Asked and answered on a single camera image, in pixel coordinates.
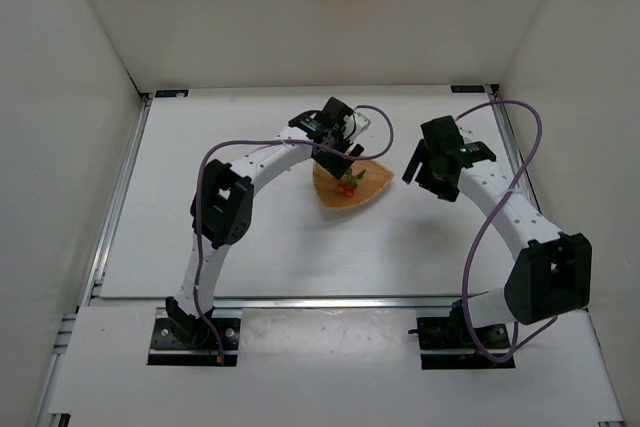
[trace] metal base plate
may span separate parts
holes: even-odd
[[[478,354],[472,345],[452,335],[448,317],[419,317],[418,328],[409,332],[418,334],[422,370],[482,370],[513,369],[513,359],[495,364]],[[496,353],[509,348],[509,336],[504,324],[476,329],[482,344]]]
[[[225,351],[224,365],[221,364],[218,345],[213,335],[207,337],[200,345],[185,345],[171,333],[171,320],[167,317],[156,318],[153,325],[147,364],[235,367],[238,363],[240,319],[216,318],[211,321],[222,339]]]

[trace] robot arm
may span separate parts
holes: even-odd
[[[344,153],[369,124],[369,119],[360,112],[331,98],[315,115],[305,112],[292,119],[273,139],[274,145],[258,148],[231,164],[212,160],[206,165],[201,188],[203,262],[200,266],[194,233],[191,258],[180,291],[175,297],[166,299],[167,314],[177,327],[179,338],[186,344],[194,344],[197,343],[195,339],[206,331],[193,298],[194,288],[198,289],[201,311],[209,315],[227,253],[251,224],[253,197],[278,175],[310,158],[336,178],[342,177],[352,161],[316,146],[327,146]],[[295,144],[295,141],[308,143]],[[357,157],[363,150],[362,146],[356,145],[349,155]],[[194,219],[195,209],[194,198],[191,205]]]
[[[403,176],[410,183],[454,202],[462,192],[489,216],[510,189],[496,157],[453,117],[421,126],[423,139]],[[589,302],[591,245],[582,234],[566,235],[521,194],[513,192],[493,218],[515,260],[504,287],[469,299],[474,328],[519,321],[525,325]],[[452,315],[461,315],[459,302]]]

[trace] white panel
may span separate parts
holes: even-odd
[[[29,425],[139,100],[85,0],[0,0],[0,425]]]
[[[51,411],[70,413],[70,427],[585,427],[620,419],[584,312],[516,354],[515,369],[483,371],[420,370],[417,338],[407,334],[415,314],[398,309],[248,311],[237,367],[147,366],[154,315],[81,310]]]
[[[467,250],[484,217],[464,196],[438,200],[400,177],[420,138],[420,124],[486,101],[449,87],[323,87],[192,90],[155,99],[109,259],[103,297],[177,293],[192,248],[189,207],[204,152],[231,139],[270,139],[289,119],[320,109],[335,95],[349,105],[388,111],[396,142],[381,163],[396,177],[376,201],[347,211],[324,209],[312,162],[278,177],[256,197],[251,228],[222,268],[220,296],[419,295],[460,292]],[[375,112],[358,141],[365,152],[387,143]],[[465,121],[505,162],[490,109]],[[223,161],[249,152],[220,151]],[[472,289],[502,285],[513,260],[491,231],[476,257]]]
[[[541,0],[90,0],[138,86],[496,81]]]
[[[590,312],[623,412],[640,425],[640,0],[549,0],[504,79],[545,135],[531,169],[544,212],[594,248]],[[515,115],[525,143],[533,122]]]

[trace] cable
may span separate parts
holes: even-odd
[[[204,169],[207,166],[207,163],[209,162],[209,159],[211,158],[211,156],[218,151],[219,149],[222,149],[223,147],[229,147],[231,145],[263,145],[263,146],[271,146],[271,145],[280,145],[280,144],[289,144],[289,145],[310,145],[314,148],[320,149],[320,150],[324,150],[325,152],[329,152],[331,154],[334,154],[338,157],[341,157],[343,159],[346,160],[374,160],[374,159],[378,159],[380,157],[382,157],[384,154],[386,154],[387,152],[389,152],[389,149],[391,149],[391,146],[393,145],[393,140],[394,140],[394,131],[393,131],[393,125],[391,124],[391,119],[389,118],[389,116],[379,107],[375,107],[373,105],[360,105],[358,107],[356,107],[357,109],[366,109],[366,110],[374,110],[376,112],[378,112],[385,120],[385,122],[387,123],[387,126],[389,127],[389,143],[387,144],[387,146],[379,153],[375,154],[375,155],[369,155],[369,156],[361,156],[361,157],[351,157],[348,154],[343,154],[342,152],[332,149],[331,147],[327,147],[325,145],[320,145],[320,144],[316,144],[315,142],[313,142],[312,140],[302,140],[302,139],[288,139],[288,140],[228,140],[226,142],[221,142],[217,145],[214,145],[213,147],[211,147],[207,153],[204,155],[204,157],[202,158],[202,162],[200,162],[200,169],[198,170],[198,181],[196,184],[196,209],[195,209],[195,224],[196,224],[196,243],[197,243],[197,247],[198,247],[198,267],[196,268],[196,275],[193,281],[193,303],[196,307],[196,312],[198,312],[198,315],[202,318],[202,320],[204,321],[205,324],[207,324],[207,326],[209,327],[209,329],[211,330],[211,332],[213,332],[214,337],[216,338],[216,342],[218,343],[218,356],[220,357],[220,364],[224,365],[224,348],[222,346],[222,339],[220,338],[220,334],[218,333],[218,330],[216,329],[215,325],[213,325],[213,322],[211,322],[210,319],[207,318],[207,316],[204,315],[204,313],[202,312],[202,308],[200,307],[200,299],[198,296],[198,288],[200,286],[200,274],[202,272],[202,265],[204,263],[204,254],[203,254],[203,247],[202,247],[202,179],[204,177]]]
[[[521,102],[519,100],[491,100],[489,102],[484,102],[458,115],[458,117],[456,117],[456,121],[460,120],[463,117],[466,117],[467,115],[475,112],[476,110],[482,109],[484,107],[500,105],[500,104],[518,105],[520,107],[524,107],[529,112],[531,112],[533,114],[533,117],[536,120],[537,132],[536,132],[536,138],[533,142],[533,146],[531,147],[531,152],[529,152],[529,155],[527,155],[527,157],[522,162],[522,165],[513,176],[513,180],[509,184],[509,188],[505,192],[504,196],[502,197],[502,199],[500,199],[500,202],[496,204],[496,206],[489,213],[489,215],[487,215],[487,218],[482,223],[482,226],[480,227],[480,230],[476,234],[475,239],[473,239],[473,242],[471,243],[471,248],[469,249],[469,253],[467,254],[467,260],[465,261],[465,264],[464,264],[464,272],[462,274],[462,312],[464,314],[464,321],[465,321],[465,324],[467,325],[467,330],[469,331],[469,335],[471,336],[471,339],[473,340],[473,343],[476,346],[476,349],[478,349],[478,351],[481,352],[482,355],[484,355],[487,359],[489,359],[490,361],[496,364],[502,364],[504,362],[508,362],[509,360],[511,360],[511,358],[513,357],[513,354],[515,354],[517,350],[519,350],[524,345],[526,345],[529,341],[531,341],[531,339],[536,337],[538,334],[540,334],[544,330],[547,330],[556,322],[556,320],[558,320],[557,317],[552,318],[548,323],[546,323],[541,328],[536,330],[533,334],[531,334],[529,337],[527,337],[525,340],[523,340],[519,344],[518,344],[519,323],[514,322],[513,340],[511,343],[511,347],[506,353],[500,354],[500,355],[493,355],[491,352],[489,352],[489,350],[487,350],[487,348],[484,345],[482,345],[482,342],[478,337],[478,334],[476,334],[476,331],[473,328],[473,324],[471,323],[471,314],[469,312],[469,277],[471,274],[471,264],[473,262],[473,257],[475,256],[476,251],[478,250],[478,246],[480,245],[480,241],[482,240],[482,237],[484,237],[484,234],[487,232],[487,229],[489,228],[491,223],[494,221],[494,219],[498,215],[498,212],[500,212],[500,210],[509,201],[509,198],[513,195],[513,191],[518,185],[518,181],[525,174],[527,167],[529,167],[529,164],[531,164],[531,161],[533,160],[534,156],[536,155],[536,152],[538,152],[538,148],[540,147],[540,141],[542,140],[542,118],[540,117],[540,114],[531,105],[525,102]]]

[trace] white table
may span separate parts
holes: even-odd
[[[396,142],[381,162],[396,175],[379,199],[353,211],[324,209],[313,190],[308,161],[268,185],[254,203],[251,228],[231,249],[217,296],[445,295],[460,292],[468,246],[483,216],[464,196],[438,200],[400,177],[420,124],[486,101],[485,94],[452,94],[448,86],[313,87],[191,90],[188,97],[155,99],[142,138],[102,288],[103,298],[162,298],[176,293],[191,252],[189,207],[200,160],[230,139],[270,139],[299,112],[321,109],[334,95],[351,106],[385,109]],[[387,142],[383,119],[359,139],[366,153]],[[505,162],[491,109],[465,119]],[[232,161],[250,151],[231,147]],[[472,289],[505,282],[513,265],[502,239],[490,231],[476,256]]]
[[[238,365],[147,366],[152,307],[80,311],[50,411],[70,427],[595,427],[620,420],[591,322],[563,316],[516,368],[420,370],[410,309],[245,311]]]

